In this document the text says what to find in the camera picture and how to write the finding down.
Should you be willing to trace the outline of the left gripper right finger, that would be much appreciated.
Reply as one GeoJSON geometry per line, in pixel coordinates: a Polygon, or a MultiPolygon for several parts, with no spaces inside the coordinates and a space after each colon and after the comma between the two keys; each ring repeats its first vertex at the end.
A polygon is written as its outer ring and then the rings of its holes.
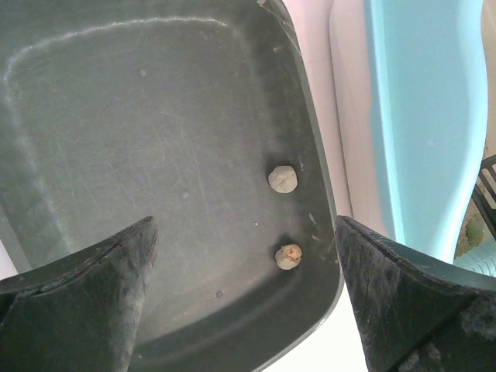
{"type": "Polygon", "coordinates": [[[338,216],[336,249],[370,371],[493,371],[495,279],[338,216]]]}

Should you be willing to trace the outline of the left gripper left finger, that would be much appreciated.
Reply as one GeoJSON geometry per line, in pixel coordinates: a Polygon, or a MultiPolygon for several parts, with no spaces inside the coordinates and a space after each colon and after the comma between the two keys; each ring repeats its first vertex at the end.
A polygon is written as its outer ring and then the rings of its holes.
{"type": "Polygon", "coordinates": [[[3,371],[126,371],[157,256],[148,216],[1,281],[3,371]]]}

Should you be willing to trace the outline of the black litter scoop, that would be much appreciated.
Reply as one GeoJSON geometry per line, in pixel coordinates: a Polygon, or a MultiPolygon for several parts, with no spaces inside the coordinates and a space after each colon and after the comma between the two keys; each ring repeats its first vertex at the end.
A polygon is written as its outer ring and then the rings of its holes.
{"type": "Polygon", "coordinates": [[[482,160],[477,186],[490,210],[495,210],[495,155],[482,160]]]}

